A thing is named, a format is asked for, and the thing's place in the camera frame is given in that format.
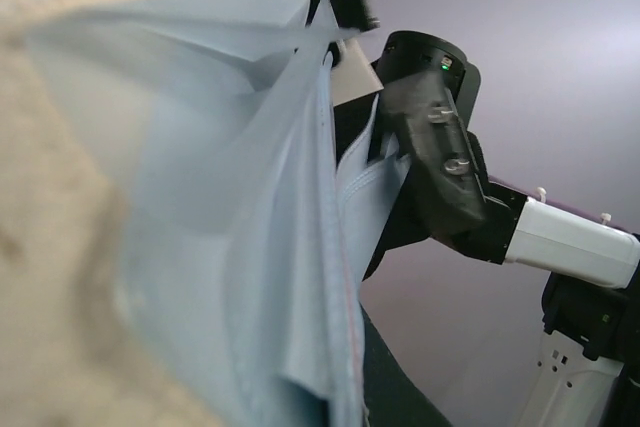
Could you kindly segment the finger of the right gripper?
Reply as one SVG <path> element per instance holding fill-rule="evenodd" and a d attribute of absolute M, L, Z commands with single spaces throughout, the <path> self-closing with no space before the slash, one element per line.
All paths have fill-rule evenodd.
<path fill-rule="evenodd" d="M 477 162 L 442 72 L 386 79 L 381 123 L 397 140 L 398 158 L 408 164 L 401 189 L 407 188 L 415 199 L 431 236 L 452 237 L 486 222 L 488 207 Z"/>

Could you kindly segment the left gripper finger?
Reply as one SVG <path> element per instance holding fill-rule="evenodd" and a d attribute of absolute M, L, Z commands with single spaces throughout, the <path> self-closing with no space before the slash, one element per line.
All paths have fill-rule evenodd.
<path fill-rule="evenodd" d="M 370 317 L 362 309 L 365 426 L 450 427 L 451 422 L 402 370 Z"/>

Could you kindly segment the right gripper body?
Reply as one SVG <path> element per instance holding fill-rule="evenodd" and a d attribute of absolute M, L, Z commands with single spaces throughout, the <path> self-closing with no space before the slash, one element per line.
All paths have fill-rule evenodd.
<path fill-rule="evenodd" d="M 524 208 L 525 193 L 489 176 L 478 138 L 471 136 L 469 142 L 480 169 L 483 192 L 489 196 L 488 219 L 471 231 L 435 239 L 465 257 L 501 264 Z M 418 216 L 415 199 L 407 188 L 402 188 L 364 277 L 374 274 L 387 251 L 421 242 L 430 236 Z"/>

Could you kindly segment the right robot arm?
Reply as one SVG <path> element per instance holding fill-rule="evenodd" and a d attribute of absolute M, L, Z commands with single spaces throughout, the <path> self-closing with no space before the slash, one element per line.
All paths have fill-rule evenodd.
<path fill-rule="evenodd" d="M 432 238 L 469 258 L 549 273 L 537 378 L 522 426 L 639 422 L 639 238 L 490 179 L 468 131 L 481 77 L 455 45 L 392 33 L 374 64 L 383 91 L 372 148 L 409 171 L 374 253 Z"/>

